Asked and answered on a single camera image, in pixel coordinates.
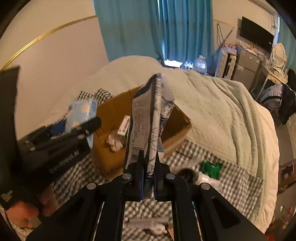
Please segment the person's left hand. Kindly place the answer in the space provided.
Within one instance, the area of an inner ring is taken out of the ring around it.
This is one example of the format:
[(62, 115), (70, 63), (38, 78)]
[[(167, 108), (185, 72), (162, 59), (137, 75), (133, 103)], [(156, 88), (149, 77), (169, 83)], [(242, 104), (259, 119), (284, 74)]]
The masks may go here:
[(44, 217), (49, 217), (59, 208), (51, 186), (47, 187), (38, 195), (38, 200), (43, 206), (41, 211), (30, 203), (23, 201), (16, 202), (5, 211), (9, 220), (20, 228), (34, 228), (32, 219), (37, 218), (40, 213)]

